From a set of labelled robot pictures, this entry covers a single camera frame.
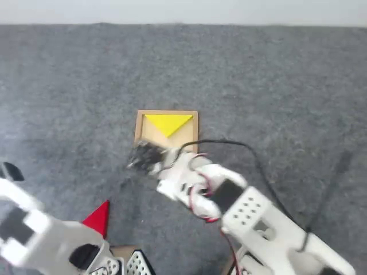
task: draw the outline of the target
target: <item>white wall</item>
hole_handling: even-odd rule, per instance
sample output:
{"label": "white wall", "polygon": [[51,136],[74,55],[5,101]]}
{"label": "white wall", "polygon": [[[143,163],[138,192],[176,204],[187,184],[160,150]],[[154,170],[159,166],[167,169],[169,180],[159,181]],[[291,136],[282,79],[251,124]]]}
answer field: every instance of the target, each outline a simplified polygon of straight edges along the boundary
{"label": "white wall", "polygon": [[367,26],[367,0],[0,0],[0,23]]}

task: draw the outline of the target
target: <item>yellow triangle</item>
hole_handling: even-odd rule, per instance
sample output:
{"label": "yellow triangle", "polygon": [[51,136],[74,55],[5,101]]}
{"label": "yellow triangle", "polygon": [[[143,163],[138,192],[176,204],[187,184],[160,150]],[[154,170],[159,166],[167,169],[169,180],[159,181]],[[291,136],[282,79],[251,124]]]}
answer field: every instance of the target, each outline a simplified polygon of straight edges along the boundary
{"label": "yellow triangle", "polygon": [[145,115],[167,138],[189,121],[192,115]]}

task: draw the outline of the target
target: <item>black cable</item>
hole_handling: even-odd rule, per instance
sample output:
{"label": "black cable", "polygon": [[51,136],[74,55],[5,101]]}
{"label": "black cable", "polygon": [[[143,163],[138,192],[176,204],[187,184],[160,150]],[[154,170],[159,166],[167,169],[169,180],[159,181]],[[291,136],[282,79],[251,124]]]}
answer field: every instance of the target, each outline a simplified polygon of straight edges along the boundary
{"label": "black cable", "polygon": [[221,144],[233,144],[233,145],[238,145],[238,146],[243,146],[245,147],[248,151],[251,152],[251,154],[253,155],[253,158],[255,159],[255,167],[258,170],[262,181],[264,182],[264,184],[266,185],[266,187],[268,188],[270,194],[272,195],[272,197],[274,198],[275,202],[277,203],[277,205],[279,206],[279,208],[284,212],[284,214],[293,222],[294,219],[292,217],[292,215],[290,214],[290,212],[287,210],[287,208],[284,206],[284,204],[280,201],[280,199],[278,198],[275,190],[273,189],[273,187],[271,186],[269,180],[266,177],[265,171],[264,171],[264,167],[260,161],[259,156],[257,155],[256,151],[248,144],[243,143],[243,142],[237,142],[234,140],[227,140],[227,139],[201,139],[195,142],[187,142],[185,144],[183,144],[179,150],[177,151],[176,157],[173,160],[173,162],[167,166],[164,167],[161,171],[168,169],[170,167],[173,166],[173,164],[177,161],[177,159],[179,158],[180,154],[182,153],[182,151],[184,150],[185,147],[190,146],[190,145],[194,145],[194,144],[201,144],[201,143],[221,143]]}
{"label": "black cable", "polygon": [[305,228],[306,236],[304,237],[302,247],[299,252],[304,252],[304,250],[306,249],[306,246],[309,242],[310,233],[312,232],[312,228],[316,224],[327,203],[330,201],[330,198],[334,194],[334,191],[337,189],[340,177],[349,170],[350,163],[352,162],[352,156],[353,154],[349,151],[344,151],[342,153],[339,162],[335,166],[334,174],[331,177],[330,183],[321,195],[320,203]]}
{"label": "black cable", "polygon": [[[201,140],[198,140],[198,141],[195,141],[195,142],[187,142],[179,148],[173,162],[170,165],[168,165],[168,166],[164,167],[163,169],[161,169],[161,171],[171,168],[174,165],[174,163],[177,161],[177,159],[179,158],[180,154],[182,153],[182,151],[184,150],[185,147],[190,146],[190,145],[194,145],[194,144],[201,144],[201,143],[233,144],[233,145],[238,145],[238,146],[244,146],[246,149],[248,149],[252,153],[252,155],[255,159],[256,169],[258,170],[258,172],[259,172],[264,184],[268,188],[269,192],[273,196],[275,202],[278,204],[279,208],[284,212],[284,214],[290,220],[292,220],[294,223],[298,224],[293,219],[292,215],[287,210],[287,208],[284,206],[284,204],[280,201],[280,199],[278,198],[275,190],[271,186],[269,180],[266,177],[263,165],[262,165],[256,151],[250,145],[248,145],[246,143],[237,142],[237,141],[234,141],[234,140],[226,140],[226,139],[201,139]],[[347,172],[349,170],[349,166],[350,166],[350,163],[352,161],[352,156],[353,156],[353,154],[349,151],[344,151],[342,153],[342,155],[339,159],[339,162],[335,166],[334,175],[331,177],[331,181],[330,181],[329,185],[326,187],[324,193],[322,194],[320,203],[319,203],[315,213],[311,216],[311,219],[310,219],[309,223],[304,228],[304,230],[306,232],[306,235],[304,237],[302,247],[301,247],[300,250],[298,250],[298,252],[303,252],[306,249],[306,246],[308,244],[310,233],[312,232],[313,226],[315,225],[316,221],[318,220],[318,218],[322,214],[327,202],[330,200],[331,196],[334,194],[335,189],[338,187],[338,182],[339,182],[340,177],[343,174],[345,174],[345,172]]]}

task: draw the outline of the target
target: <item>wire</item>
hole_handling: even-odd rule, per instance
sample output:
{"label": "wire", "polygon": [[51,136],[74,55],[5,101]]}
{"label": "wire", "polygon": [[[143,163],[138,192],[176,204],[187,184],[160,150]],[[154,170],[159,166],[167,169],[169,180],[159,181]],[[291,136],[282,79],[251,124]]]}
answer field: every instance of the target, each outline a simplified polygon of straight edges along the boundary
{"label": "wire", "polygon": [[258,170],[262,181],[264,182],[264,184],[266,185],[266,187],[268,188],[270,194],[272,195],[272,197],[274,198],[276,204],[279,206],[279,208],[281,209],[282,212],[284,212],[284,214],[293,222],[295,222],[293,216],[291,215],[291,213],[287,210],[287,208],[285,207],[285,205],[282,203],[282,201],[278,198],[278,195],[276,194],[275,190],[273,189],[273,187],[271,186],[269,180],[266,177],[265,171],[264,171],[264,167],[259,159],[259,156],[257,155],[256,151],[248,144],[243,143],[243,142],[237,142],[234,140],[227,140],[227,139],[201,139],[195,142],[187,142],[185,144],[183,144],[179,150],[176,153],[176,157],[173,160],[173,162],[164,167],[163,169],[161,169],[161,171],[165,170],[165,169],[169,169],[171,168],[174,163],[178,160],[179,156],[182,154],[182,151],[184,150],[185,147],[190,146],[190,145],[194,145],[194,144],[201,144],[201,143],[222,143],[222,144],[233,144],[233,145],[238,145],[238,146],[243,146],[245,147],[248,151],[250,151],[250,153],[253,155],[253,158],[255,159],[255,167]]}
{"label": "wire", "polygon": [[[298,225],[298,223],[295,221],[295,219],[293,218],[293,216],[287,210],[287,208],[285,207],[285,205],[278,198],[278,195],[276,194],[275,190],[273,189],[273,187],[271,186],[269,180],[267,179],[266,174],[265,174],[265,171],[264,171],[264,168],[263,168],[263,165],[262,165],[262,163],[261,163],[261,161],[260,161],[260,159],[259,159],[256,151],[250,145],[248,145],[246,143],[237,142],[237,141],[234,141],[234,140],[227,140],[227,139],[202,139],[202,140],[198,140],[198,141],[195,141],[195,142],[187,142],[187,143],[183,144],[179,148],[179,150],[177,151],[177,154],[176,154],[175,159],[173,160],[173,162],[169,166],[164,167],[163,169],[161,169],[161,171],[173,167],[174,163],[177,161],[177,159],[179,158],[179,156],[182,154],[182,151],[184,150],[185,147],[190,146],[190,145],[194,145],[194,144],[201,144],[201,143],[233,144],[233,145],[243,146],[248,151],[250,151],[251,154],[253,155],[254,159],[255,159],[255,167],[258,170],[258,172],[259,172],[259,174],[260,174],[260,176],[261,176],[264,184],[268,188],[268,191],[270,192],[270,194],[274,198],[275,202],[277,203],[277,205],[279,206],[279,208],[281,209],[281,211],[284,212],[284,214],[290,220],[292,220],[294,223],[296,223]],[[312,215],[309,223],[304,228],[304,230],[306,232],[306,235],[304,237],[304,240],[303,240],[303,243],[302,243],[302,247],[299,250],[299,252],[303,252],[306,249],[306,246],[307,246],[308,241],[309,241],[310,233],[312,232],[312,227],[314,226],[314,224],[318,220],[319,216],[322,214],[322,212],[323,212],[323,210],[324,210],[327,202],[330,200],[330,198],[333,195],[335,189],[337,188],[337,184],[339,182],[340,177],[346,171],[348,171],[349,166],[350,166],[350,163],[352,161],[352,156],[353,156],[353,154],[351,152],[349,152],[349,151],[345,151],[341,155],[340,160],[339,160],[338,164],[335,167],[334,176],[331,178],[330,184],[326,187],[326,190],[322,194],[321,200],[320,200],[320,203],[319,203],[319,205],[317,207],[316,212]]]}
{"label": "wire", "polygon": [[198,158],[200,156],[206,156],[206,153],[201,153],[201,154],[197,154],[196,156],[194,156],[192,159],[190,159],[190,161],[188,163],[188,166],[189,166],[189,169],[191,171],[196,172],[199,176],[201,176],[201,177],[203,177],[205,179],[206,186],[207,186],[207,189],[208,189],[208,192],[205,195],[210,196],[213,193],[213,189],[212,189],[212,184],[211,184],[210,178],[208,176],[204,175],[202,172],[196,170],[192,166],[192,163],[193,163],[194,159],[196,159],[196,158]]}
{"label": "wire", "polygon": [[304,252],[306,250],[306,246],[310,239],[310,233],[312,233],[313,226],[316,224],[317,220],[319,219],[320,215],[322,214],[325,206],[330,201],[331,196],[334,194],[335,190],[338,187],[338,183],[340,177],[344,175],[350,167],[352,162],[353,154],[349,151],[344,151],[334,168],[334,174],[331,177],[329,185],[325,188],[323,194],[321,195],[321,199],[319,205],[315,211],[315,213],[311,216],[309,223],[305,227],[306,235],[303,239],[302,247],[299,252]]}
{"label": "wire", "polygon": [[235,262],[236,275],[240,275],[240,267],[239,267],[239,262],[238,262],[237,257],[236,257],[235,249],[234,249],[230,239],[227,237],[227,235],[224,234],[224,232],[222,230],[220,230],[220,234],[225,238],[225,240],[229,244],[229,248],[231,249],[233,261]]}

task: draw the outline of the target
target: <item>wooden board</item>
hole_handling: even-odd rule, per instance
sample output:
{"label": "wooden board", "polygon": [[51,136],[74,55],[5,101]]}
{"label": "wooden board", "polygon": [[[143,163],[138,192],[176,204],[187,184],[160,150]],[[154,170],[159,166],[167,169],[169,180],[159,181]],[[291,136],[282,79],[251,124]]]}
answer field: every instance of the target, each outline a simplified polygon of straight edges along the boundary
{"label": "wooden board", "polygon": [[[145,115],[192,115],[193,118],[166,137]],[[198,140],[198,112],[197,111],[164,111],[164,110],[138,110],[135,127],[135,142],[147,139],[163,147],[180,147],[186,142]],[[198,152],[197,144],[188,146],[187,150]]]}

